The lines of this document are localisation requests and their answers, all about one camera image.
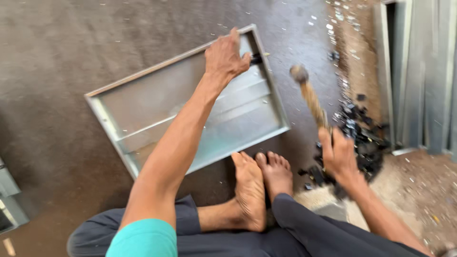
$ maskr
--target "rectangular metal tray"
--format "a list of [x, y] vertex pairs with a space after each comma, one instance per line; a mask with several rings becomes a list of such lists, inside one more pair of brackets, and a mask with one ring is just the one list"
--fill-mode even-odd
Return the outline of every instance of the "rectangular metal tray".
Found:
[[[239, 32], [240, 54], [260, 53], [262, 63], [233, 79], [217, 98], [187, 174], [290, 129], [256, 26]], [[194, 92], [211, 43], [85, 95], [134, 179]]]

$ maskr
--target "person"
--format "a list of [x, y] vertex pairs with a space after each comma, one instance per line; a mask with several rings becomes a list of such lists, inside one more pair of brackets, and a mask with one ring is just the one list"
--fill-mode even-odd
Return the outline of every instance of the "person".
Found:
[[[239, 55], [236, 28], [219, 37], [205, 57], [206, 73], [148, 157], [127, 207], [77, 228], [67, 244], [71, 257], [432, 256], [369, 188], [357, 169], [354, 141], [337, 128], [333, 144], [327, 130], [319, 130], [324, 166], [358, 204], [371, 232], [295, 202], [290, 165], [272, 152], [258, 153], [255, 160], [244, 152], [232, 154], [233, 199], [206, 207], [196, 207], [190, 196], [175, 201], [216, 98], [250, 64], [250, 53]], [[278, 224], [267, 230], [265, 188]]]

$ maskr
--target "hand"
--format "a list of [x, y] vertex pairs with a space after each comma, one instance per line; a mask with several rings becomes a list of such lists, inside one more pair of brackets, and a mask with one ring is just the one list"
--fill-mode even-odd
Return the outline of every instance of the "hand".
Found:
[[319, 129], [319, 140], [325, 172], [333, 176], [344, 189], [365, 181], [357, 168], [353, 139], [345, 138], [340, 129], [334, 127], [333, 147], [330, 133], [325, 128]]
[[247, 71], [251, 62], [251, 53], [245, 53], [243, 58], [239, 56], [239, 33], [234, 27], [230, 35], [220, 36], [205, 51], [206, 75], [221, 80], [225, 86], [236, 76]]

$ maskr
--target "hammer head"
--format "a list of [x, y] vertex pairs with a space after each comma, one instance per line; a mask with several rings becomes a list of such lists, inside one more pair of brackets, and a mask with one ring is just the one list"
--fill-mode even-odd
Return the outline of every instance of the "hammer head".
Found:
[[292, 75], [293, 79], [300, 84], [308, 83], [309, 74], [303, 65], [292, 66], [290, 68], [290, 75]]

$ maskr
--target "hammer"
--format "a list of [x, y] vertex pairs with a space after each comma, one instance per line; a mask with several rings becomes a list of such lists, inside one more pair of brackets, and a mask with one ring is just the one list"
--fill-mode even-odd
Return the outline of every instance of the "hammer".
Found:
[[329, 126], [327, 121], [327, 113], [319, 105], [319, 99], [309, 81], [308, 71], [303, 65], [294, 65], [290, 68], [290, 74], [293, 79], [300, 84], [302, 97], [306, 100], [318, 128], [324, 127], [332, 134], [332, 127]]

